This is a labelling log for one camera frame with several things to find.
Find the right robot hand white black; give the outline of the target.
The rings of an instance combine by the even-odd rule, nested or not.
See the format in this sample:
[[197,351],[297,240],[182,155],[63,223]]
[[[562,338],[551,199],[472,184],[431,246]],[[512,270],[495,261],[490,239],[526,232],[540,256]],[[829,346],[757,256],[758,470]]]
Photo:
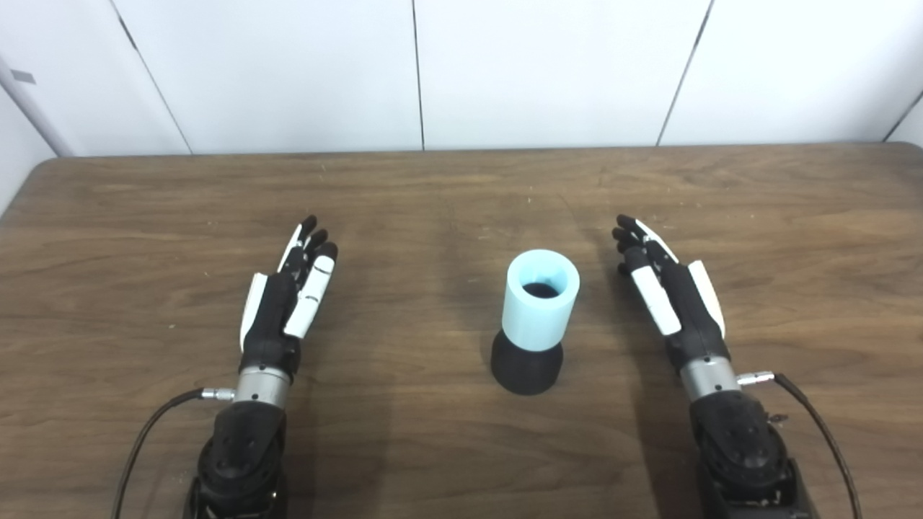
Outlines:
[[720,302],[701,260],[683,263],[643,221],[619,214],[611,232],[619,274],[631,280],[680,371],[693,360],[731,358]]

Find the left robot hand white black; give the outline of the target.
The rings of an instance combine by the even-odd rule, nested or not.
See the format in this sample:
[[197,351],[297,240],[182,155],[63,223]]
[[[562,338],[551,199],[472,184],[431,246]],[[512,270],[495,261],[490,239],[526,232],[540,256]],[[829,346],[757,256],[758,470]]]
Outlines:
[[238,371],[274,369],[293,380],[302,341],[316,319],[337,260],[337,245],[319,219],[307,216],[291,233],[278,268],[255,273],[244,303]]

